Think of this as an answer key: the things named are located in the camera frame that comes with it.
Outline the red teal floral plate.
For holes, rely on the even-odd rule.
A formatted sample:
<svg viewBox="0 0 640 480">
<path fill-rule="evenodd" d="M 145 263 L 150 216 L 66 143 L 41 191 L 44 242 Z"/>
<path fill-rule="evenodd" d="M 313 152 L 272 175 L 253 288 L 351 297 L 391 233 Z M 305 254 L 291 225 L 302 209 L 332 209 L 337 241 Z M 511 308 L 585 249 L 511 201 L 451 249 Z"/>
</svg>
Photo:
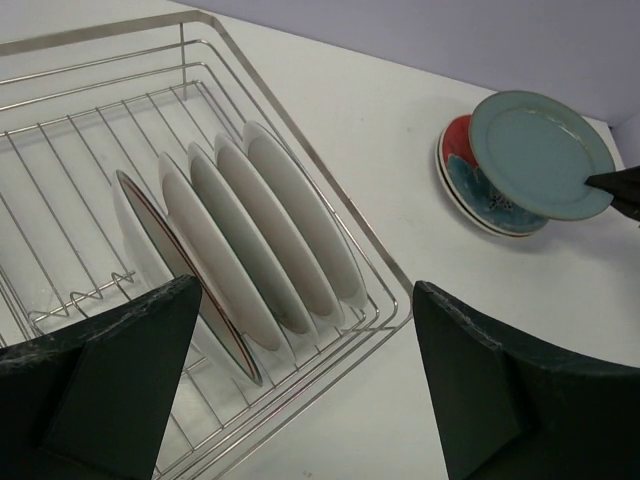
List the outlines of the red teal floral plate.
<svg viewBox="0 0 640 480">
<path fill-rule="evenodd" d="M 447 177 L 445 175 L 445 172 L 442 168 L 442 161 L 441 161 L 441 153 L 442 153 L 442 148 L 441 148 L 441 143 L 442 143 L 442 139 L 444 136 L 444 131 L 442 131 L 440 133 L 440 136 L 437 140 L 436 146 L 434 147 L 434 157 L 435 157 L 435 165 L 436 165 L 436 171 L 439 177 L 439 180 L 443 186 L 444 191 L 446 192 L 446 194 L 448 195 L 448 197 L 450 198 L 450 200 L 452 201 L 452 203 L 456 206 L 456 208 L 461 212 L 462 215 L 464 215 L 469 221 L 471 221 L 476 227 L 478 227 L 479 229 L 481 229 L 482 231 L 486 232 L 487 234 L 496 236 L 496 237 L 504 237 L 504 238 L 515 238 L 515 239 L 524 239 L 524 238 L 528 238 L 530 236 L 532 236 L 532 233 L 528 233 L 528 234 L 513 234 L 513 233 L 508 233 L 496 228 L 493 228 L 491 225 L 487 225 L 485 223 L 483 223 L 482 221 L 480 221 L 476 216 L 473 215 L 472 212 L 470 212 L 464 203 L 460 202 L 459 199 L 456 197 L 455 192 L 452 190 L 451 185 L 449 184 Z"/>
</svg>

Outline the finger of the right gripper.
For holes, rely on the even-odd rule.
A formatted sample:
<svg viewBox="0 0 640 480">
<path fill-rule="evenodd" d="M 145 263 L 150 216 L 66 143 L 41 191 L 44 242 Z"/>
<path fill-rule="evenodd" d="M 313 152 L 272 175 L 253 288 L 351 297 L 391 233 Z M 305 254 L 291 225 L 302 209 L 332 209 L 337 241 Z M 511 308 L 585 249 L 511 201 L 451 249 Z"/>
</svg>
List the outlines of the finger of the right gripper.
<svg viewBox="0 0 640 480">
<path fill-rule="evenodd" d="M 640 214 L 640 167 L 589 176 L 585 184 L 613 196 L 611 206 L 632 220 Z"/>
</svg>

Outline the teal green plate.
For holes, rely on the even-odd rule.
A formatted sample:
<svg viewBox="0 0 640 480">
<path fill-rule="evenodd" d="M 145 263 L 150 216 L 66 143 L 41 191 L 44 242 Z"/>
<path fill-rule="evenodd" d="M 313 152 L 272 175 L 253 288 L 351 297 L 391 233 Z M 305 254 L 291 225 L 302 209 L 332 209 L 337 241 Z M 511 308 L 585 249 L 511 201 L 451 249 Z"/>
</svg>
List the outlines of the teal green plate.
<svg viewBox="0 0 640 480">
<path fill-rule="evenodd" d="M 613 196 L 586 184 L 615 171 L 599 133 L 566 105 L 528 91 L 505 91 L 473 110 L 469 142 L 489 181 L 535 214 L 578 221 L 606 210 Z"/>
</svg>

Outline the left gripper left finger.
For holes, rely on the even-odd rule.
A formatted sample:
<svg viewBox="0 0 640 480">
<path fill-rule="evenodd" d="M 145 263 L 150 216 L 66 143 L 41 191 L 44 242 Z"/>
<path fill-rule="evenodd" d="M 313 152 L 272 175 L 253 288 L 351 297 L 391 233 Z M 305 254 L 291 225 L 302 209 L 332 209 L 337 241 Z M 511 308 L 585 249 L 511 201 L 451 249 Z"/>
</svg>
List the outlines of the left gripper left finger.
<svg viewBox="0 0 640 480">
<path fill-rule="evenodd" d="M 2 349 L 2 478 L 152 478 L 202 294 L 183 275 Z"/>
</svg>

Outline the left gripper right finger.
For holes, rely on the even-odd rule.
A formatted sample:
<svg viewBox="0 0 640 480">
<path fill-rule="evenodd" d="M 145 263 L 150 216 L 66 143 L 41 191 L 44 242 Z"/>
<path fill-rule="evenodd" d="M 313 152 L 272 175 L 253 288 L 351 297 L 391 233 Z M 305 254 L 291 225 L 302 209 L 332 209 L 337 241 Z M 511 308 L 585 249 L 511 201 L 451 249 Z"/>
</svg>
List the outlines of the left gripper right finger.
<svg viewBox="0 0 640 480">
<path fill-rule="evenodd" d="M 414 285 L 412 311 L 451 479 L 635 479 L 639 371 Z"/>
</svg>

